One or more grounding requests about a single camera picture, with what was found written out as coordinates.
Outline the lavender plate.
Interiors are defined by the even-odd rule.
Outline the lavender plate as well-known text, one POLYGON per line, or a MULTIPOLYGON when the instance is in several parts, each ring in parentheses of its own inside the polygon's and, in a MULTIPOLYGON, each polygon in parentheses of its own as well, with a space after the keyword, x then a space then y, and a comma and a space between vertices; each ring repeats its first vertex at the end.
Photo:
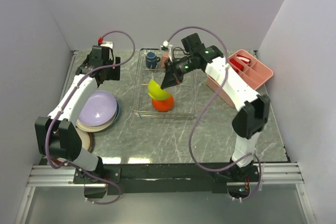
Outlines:
POLYGON ((81 110, 78 120, 88 126, 99 126, 112 119, 117 108, 118 102, 114 95, 107 91, 96 90, 81 110))

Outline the yellow-green bowl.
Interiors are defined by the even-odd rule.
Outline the yellow-green bowl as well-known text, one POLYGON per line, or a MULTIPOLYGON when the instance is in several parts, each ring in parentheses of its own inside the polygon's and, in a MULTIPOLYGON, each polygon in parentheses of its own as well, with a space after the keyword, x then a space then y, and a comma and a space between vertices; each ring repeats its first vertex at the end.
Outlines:
POLYGON ((164 101, 170 97, 170 93, 161 89, 161 86, 153 79, 148 83, 148 95, 157 101, 164 101))

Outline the pink compartment tray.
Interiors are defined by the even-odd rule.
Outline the pink compartment tray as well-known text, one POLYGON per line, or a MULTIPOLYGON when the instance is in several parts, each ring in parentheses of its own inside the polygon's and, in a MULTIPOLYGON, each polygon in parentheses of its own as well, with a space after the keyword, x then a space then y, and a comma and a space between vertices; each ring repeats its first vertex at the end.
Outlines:
POLYGON ((249 52, 240 49, 228 57, 228 60, 235 59, 244 66, 244 70, 237 73, 252 89, 257 90, 273 75, 273 71, 249 52), (244 64, 236 56, 242 55, 251 59, 250 66, 244 64))

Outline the dark blue mug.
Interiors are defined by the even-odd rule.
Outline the dark blue mug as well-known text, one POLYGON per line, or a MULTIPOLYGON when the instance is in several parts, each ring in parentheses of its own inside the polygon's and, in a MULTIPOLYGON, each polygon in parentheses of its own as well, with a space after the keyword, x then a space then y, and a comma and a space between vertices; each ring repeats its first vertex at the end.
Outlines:
POLYGON ((145 65, 148 69, 155 69, 160 61, 161 58, 154 52, 148 52, 145 56, 145 65))

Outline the blue plate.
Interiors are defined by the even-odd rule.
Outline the blue plate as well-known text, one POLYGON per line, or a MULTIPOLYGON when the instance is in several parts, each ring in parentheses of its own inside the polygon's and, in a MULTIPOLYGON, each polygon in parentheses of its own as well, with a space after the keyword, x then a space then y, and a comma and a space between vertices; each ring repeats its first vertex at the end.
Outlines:
POLYGON ((114 117, 112 123, 114 123, 118 119, 119 114, 120 114, 120 105, 119 105, 119 103, 117 101, 117 110, 116 110, 115 117, 114 117))

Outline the pink mug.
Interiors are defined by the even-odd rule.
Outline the pink mug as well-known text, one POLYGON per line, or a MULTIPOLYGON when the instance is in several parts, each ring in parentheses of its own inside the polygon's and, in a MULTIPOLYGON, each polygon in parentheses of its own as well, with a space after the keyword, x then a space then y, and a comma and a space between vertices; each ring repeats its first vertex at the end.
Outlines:
POLYGON ((169 54, 168 53, 164 53, 161 57, 161 68, 165 69, 165 62, 169 60, 169 54))

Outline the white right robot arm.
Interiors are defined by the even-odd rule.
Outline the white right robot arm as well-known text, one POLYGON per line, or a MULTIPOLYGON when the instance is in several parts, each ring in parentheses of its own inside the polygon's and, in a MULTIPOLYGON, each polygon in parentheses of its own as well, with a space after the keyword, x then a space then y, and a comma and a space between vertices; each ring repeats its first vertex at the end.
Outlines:
POLYGON ((170 58, 165 62, 165 76, 161 89, 182 83, 184 75, 201 69, 218 85, 217 93, 224 91, 233 101, 237 114, 232 121, 236 133, 235 150, 230 168, 231 178, 242 181, 248 175, 247 166, 254 159, 254 151, 260 133, 268 122, 270 98, 252 89, 229 64, 228 52, 216 46, 206 47, 197 33, 181 40, 187 56, 170 58))

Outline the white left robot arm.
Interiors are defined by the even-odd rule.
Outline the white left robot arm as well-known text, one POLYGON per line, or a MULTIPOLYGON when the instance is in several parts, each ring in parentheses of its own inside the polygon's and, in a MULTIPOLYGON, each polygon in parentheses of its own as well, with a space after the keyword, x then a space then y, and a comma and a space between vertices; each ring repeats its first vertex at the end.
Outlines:
POLYGON ((83 170, 91 182, 99 183, 105 176, 101 157, 86 150, 75 126, 89 97, 106 80, 120 79, 120 57, 113 56, 113 44, 93 46, 77 68, 73 83, 58 106, 47 117, 38 117, 35 132, 39 152, 64 159, 83 170))

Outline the orange bowl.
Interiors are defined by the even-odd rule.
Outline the orange bowl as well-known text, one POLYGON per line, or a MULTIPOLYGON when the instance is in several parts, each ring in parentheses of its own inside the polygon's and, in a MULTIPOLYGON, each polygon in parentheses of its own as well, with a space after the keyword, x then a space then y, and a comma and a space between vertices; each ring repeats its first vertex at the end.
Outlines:
POLYGON ((173 96, 170 94, 167 99, 162 101, 152 99, 152 106, 159 112, 168 112, 174 106, 173 96))

